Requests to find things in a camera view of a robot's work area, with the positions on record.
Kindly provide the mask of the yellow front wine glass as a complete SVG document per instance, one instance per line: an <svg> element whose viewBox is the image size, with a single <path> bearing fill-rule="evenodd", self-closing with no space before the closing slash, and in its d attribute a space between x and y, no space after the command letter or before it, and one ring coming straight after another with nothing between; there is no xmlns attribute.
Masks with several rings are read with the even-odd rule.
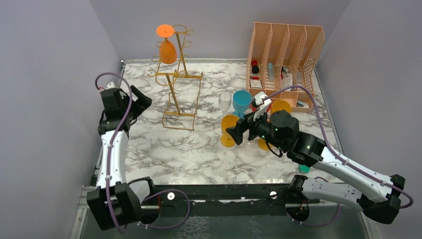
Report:
<svg viewBox="0 0 422 239"><path fill-rule="evenodd" d="M285 100L276 100L271 104L271 114L277 112L277 111L287 111L288 113L292 112L292 107L289 104L289 102Z"/></svg>

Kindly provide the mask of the blue plastic wine glass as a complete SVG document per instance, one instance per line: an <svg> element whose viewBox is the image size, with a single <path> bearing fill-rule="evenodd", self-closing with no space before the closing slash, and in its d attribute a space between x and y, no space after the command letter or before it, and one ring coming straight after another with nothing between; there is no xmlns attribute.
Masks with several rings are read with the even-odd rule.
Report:
<svg viewBox="0 0 422 239"><path fill-rule="evenodd" d="M244 118L245 111L249 109L252 101L252 95L245 90L239 90L233 94L232 104L234 108L233 115L239 118Z"/></svg>

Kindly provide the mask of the orange wine glass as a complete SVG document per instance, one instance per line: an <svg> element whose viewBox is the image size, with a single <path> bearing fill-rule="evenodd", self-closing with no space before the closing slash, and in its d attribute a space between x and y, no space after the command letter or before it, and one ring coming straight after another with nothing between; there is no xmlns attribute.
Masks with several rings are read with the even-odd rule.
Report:
<svg viewBox="0 0 422 239"><path fill-rule="evenodd" d="M156 28L156 34L164 38L159 46L159 57L164 64L173 64L177 60L175 45L169 40L175 34L175 30L168 24L162 24Z"/></svg>

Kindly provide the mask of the clear wine glass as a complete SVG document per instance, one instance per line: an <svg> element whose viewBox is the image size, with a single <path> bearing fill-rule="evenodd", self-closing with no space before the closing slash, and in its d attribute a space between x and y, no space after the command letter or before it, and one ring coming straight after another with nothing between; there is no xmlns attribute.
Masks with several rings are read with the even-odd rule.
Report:
<svg viewBox="0 0 422 239"><path fill-rule="evenodd" d="M230 109L232 101L232 95L230 92L223 91L218 96L218 106L222 112L221 118L224 117L225 113Z"/></svg>

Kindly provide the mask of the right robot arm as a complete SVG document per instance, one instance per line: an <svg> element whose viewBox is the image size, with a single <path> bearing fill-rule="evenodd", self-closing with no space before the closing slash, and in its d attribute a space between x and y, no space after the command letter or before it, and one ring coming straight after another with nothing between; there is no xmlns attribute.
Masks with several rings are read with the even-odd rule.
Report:
<svg viewBox="0 0 422 239"><path fill-rule="evenodd" d="M405 179L396 174L386 176L369 170L343 157L324 140L300 131L297 118L285 110L268 116L254 118L250 113L239 119L227 132L237 145L242 144L243 134L248 140L259 137L267 145L279 150L278 157L286 155L299 165L313 167L340 179L329 183L296 175L288 186L287 196L295 203L309 200L326 200L350 205L382 224L391 224L400 211L399 196Z"/></svg>

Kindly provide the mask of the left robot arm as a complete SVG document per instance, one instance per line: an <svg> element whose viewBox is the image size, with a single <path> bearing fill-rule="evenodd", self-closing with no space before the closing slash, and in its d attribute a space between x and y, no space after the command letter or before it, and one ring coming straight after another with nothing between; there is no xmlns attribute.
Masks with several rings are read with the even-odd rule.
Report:
<svg viewBox="0 0 422 239"><path fill-rule="evenodd" d="M137 97L136 101L118 88L100 93L105 108L98 127L103 152L96 188L88 192L87 203L103 231L137 221L146 222L147 213L142 210L141 204L148 205L156 200L157 192L149 176L130 182L125 178L126 148L131 124L152 103L135 86L130 88Z"/></svg>

